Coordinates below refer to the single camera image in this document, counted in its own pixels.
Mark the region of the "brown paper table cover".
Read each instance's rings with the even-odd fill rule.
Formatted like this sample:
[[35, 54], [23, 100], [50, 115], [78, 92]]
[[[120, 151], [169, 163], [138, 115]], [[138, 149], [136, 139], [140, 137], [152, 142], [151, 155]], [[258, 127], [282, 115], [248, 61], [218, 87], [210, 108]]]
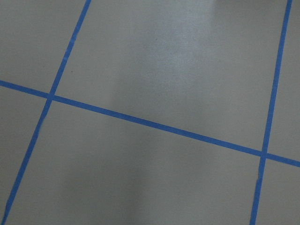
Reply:
[[0, 222], [299, 224], [299, 1], [1, 1]]

